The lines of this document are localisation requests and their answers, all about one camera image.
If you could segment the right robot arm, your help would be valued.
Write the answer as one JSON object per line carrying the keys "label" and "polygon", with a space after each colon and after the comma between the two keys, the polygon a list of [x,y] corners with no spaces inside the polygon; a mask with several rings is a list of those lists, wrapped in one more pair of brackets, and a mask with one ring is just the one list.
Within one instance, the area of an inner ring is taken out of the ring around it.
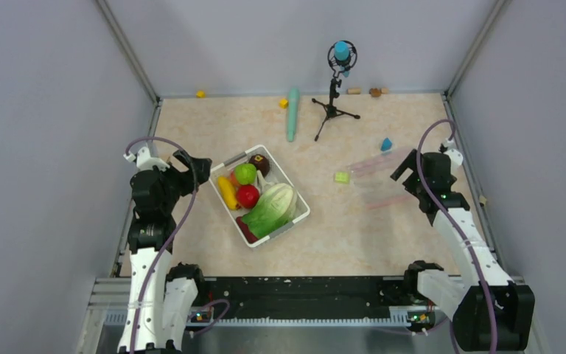
{"label": "right robot arm", "polygon": [[438,306],[451,321],[456,344],[463,351],[521,351],[528,345],[535,296],[502,269],[474,225],[465,197],[452,189],[462,155],[455,149],[420,153],[413,149],[391,174],[404,180],[406,192],[443,237],[461,278],[454,280],[436,263],[417,260],[405,271],[406,300]]}

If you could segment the green toy apple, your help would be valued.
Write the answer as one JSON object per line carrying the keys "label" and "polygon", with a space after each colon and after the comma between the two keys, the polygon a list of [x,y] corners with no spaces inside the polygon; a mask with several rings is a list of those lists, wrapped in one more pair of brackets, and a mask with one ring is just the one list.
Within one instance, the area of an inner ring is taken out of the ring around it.
{"label": "green toy apple", "polygon": [[257,168],[251,163],[238,164],[234,176],[240,185],[253,184],[256,180]]}

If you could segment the green toy napa cabbage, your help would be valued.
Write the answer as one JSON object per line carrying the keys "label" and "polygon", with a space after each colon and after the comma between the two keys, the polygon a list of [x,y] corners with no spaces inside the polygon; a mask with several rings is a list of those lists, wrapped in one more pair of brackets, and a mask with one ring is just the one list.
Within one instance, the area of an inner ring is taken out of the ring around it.
{"label": "green toy napa cabbage", "polygon": [[294,219],[298,196],[289,184],[275,184],[264,192],[256,206],[241,217],[241,221],[261,239]]}

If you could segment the clear pink zip top bag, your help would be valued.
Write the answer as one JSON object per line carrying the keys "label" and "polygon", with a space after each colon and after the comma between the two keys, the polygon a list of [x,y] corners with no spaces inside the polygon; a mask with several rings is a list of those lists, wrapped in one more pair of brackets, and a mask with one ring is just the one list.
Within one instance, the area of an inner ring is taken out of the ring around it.
{"label": "clear pink zip top bag", "polygon": [[347,167],[350,182],[366,209],[380,209],[413,198],[401,182],[391,178],[411,150],[411,147],[397,147]]}

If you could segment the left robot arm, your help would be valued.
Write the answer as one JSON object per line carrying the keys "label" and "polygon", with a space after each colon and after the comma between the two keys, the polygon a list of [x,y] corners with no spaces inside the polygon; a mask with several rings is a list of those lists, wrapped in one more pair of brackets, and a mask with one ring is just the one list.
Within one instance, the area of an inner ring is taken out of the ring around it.
{"label": "left robot arm", "polygon": [[172,236],[182,225],[172,212],[180,198],[194,198],[209,180],[212,161],[181,150],[173,156],[185,171],[154,156],[148,147],[124,155],[138,171],[130,180],[135,204],[127,234],[131,281],[118,353],[180,353],[192,305],[206,298],[198,265],[170,264]]}

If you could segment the red toy apple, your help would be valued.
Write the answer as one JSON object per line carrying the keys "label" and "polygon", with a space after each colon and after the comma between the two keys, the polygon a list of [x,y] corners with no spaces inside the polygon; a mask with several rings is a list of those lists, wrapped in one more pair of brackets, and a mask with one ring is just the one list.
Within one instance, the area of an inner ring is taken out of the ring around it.
{"label": "red toy apple", "polygon": [[251,184],[241,185],[236,192],[239,205],[245,209],[252,209],[258,203],[260,191]]}

